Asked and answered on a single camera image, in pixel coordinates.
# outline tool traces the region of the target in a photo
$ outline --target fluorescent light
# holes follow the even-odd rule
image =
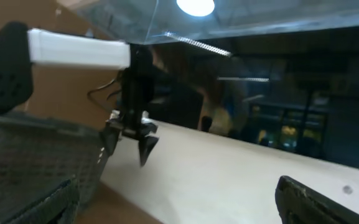
[[[247,81],[247,82],[268,82],[268,78],[240,78],[240,77],[218,77],[217,80],[226,81]]]
[[[214,11],[213,0],[177,0],[181,10],[191,16],[207,16]]]
[[[199,47],[201,49],[209,50],[211,52],[214,52],[214,53],[217,53],[217,54],[220,54],[220,55],[223,55],[223,56],[231,57],[231,53],[229,51],[219,49],[218,47],[213,47],[213,46],[208,45],[208,44],[203,44],[203,43],[201,43],[199,41],[192,40],[192,39],[189,39],[189,38],[186,38],[186,37],[180,37],[180,36],[175,35],[175,34],[173,34],[171,32],[166,32],[165,35],[167,37],[172,38],[172,39],[175,39],[175,40],[178,40],[178,41],[181,41],[181,42],[185,42],[187,44]]]

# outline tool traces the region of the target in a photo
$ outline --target gray plastic basket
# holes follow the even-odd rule
[[[1,116],[0,210],[74,175],[81,208],[95,192],[107,158],[94,129],[17,112]]]

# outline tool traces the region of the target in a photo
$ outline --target wooden surface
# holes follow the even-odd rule
[[[89,207],[77,216],[76,224],[158,224],[146,212],[100,184]]]

